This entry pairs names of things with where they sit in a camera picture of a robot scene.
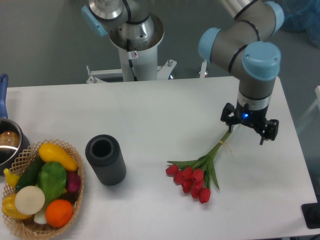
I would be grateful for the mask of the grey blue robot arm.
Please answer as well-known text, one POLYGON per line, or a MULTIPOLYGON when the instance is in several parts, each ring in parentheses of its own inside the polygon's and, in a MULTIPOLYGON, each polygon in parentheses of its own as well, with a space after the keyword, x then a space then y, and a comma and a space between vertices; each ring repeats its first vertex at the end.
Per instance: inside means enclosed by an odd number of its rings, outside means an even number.
MULTIPOLYGON (((208 29, 198 53, 239 80, 236 105, 227 103, 221 121, 229 128, 242 124, 262 141, 273 141, 279 121, 266 119, 280 71, 281 52, 267 38, 284 22, 282 8, 272 1, 224 0, 235 23, 226 30, 208 29)), ((117 47, 123 80, 151 81, 158 76, 158 45, 164 37, 162 21, 144 0, 90 0, 81 14, 98 36, 109 36, 117 47)))

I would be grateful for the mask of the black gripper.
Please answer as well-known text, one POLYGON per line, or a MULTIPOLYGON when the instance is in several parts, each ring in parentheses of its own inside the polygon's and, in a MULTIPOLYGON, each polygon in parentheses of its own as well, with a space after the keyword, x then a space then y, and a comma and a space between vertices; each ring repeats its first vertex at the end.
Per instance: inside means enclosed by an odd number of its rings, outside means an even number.
POLYGON ((233 131, 233 126, 237 121, 247 127, 262 130, 259 144, 264 141, 274 141, 278 134, 279 121, 277 119, 266 119, 268 107, 260 110, 250 110, 248 107, 242 106, 239 102, 236 108, 229 102, 224 106, 220 120, 228 126, 228 132, 233 131))

